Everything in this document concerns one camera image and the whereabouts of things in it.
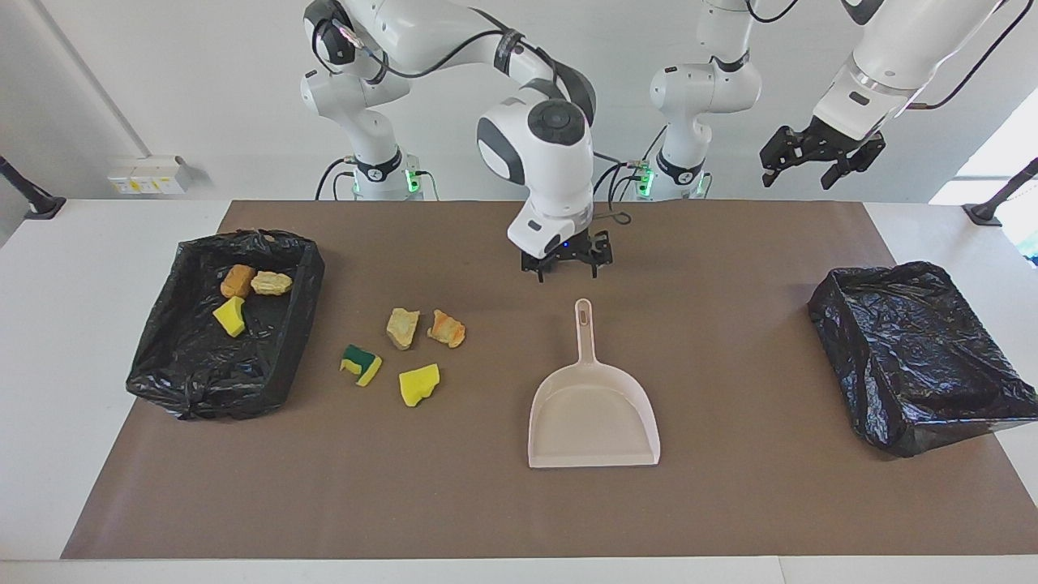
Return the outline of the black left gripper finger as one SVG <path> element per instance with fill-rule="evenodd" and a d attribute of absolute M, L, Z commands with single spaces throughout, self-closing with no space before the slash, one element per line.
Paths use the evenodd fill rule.
<path fill-rule="evenodd" d="M 859 147 L 853 148 L 853 151 L 845 148 L 832 148 L 834 165 L 821 177 L 821 187 L 828 190 L 834 187 L 837 180 L 841 180 L 851 173 L 863 173 L 869 169 L 881 152 L 885 151 L 885 148 L 886 140 L 883 136 L 871 136 Z"/>
<path fill-rule="evenodd" d="M 761 148 L 762 184 L 764 188 L 774 185 L 784 170 L 804 164 L 804 131 L 795 131 L 790 126 L 781 126 Z"/>

